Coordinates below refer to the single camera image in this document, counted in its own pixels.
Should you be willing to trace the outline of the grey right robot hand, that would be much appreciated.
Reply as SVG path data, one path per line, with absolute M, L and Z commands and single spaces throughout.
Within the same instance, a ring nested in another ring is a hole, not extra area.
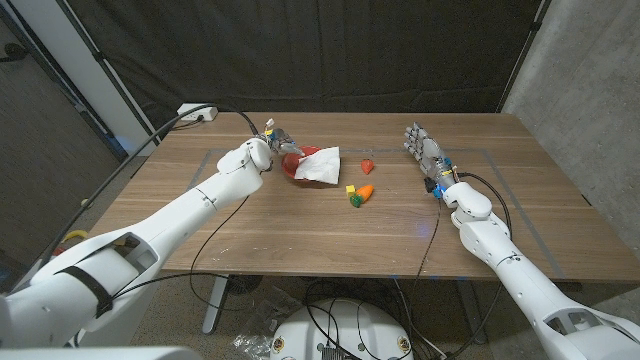
M 426 175 L 427 192 L 441 199 L 444 192 L 456 183 L 451 160 L 419 123 L 414 122 L 407 127 L 404 136 L 405 149 L 416 159 L 420 170 Z

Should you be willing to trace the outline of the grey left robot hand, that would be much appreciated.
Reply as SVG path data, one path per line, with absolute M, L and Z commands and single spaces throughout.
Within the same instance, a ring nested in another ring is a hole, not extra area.
M 305 156 L 305 153 L 298 147 L 293 138 L 281 128 L 272 129 L 269 134 L 263 133 L 260 138 L 267 143 L 273 153 Z

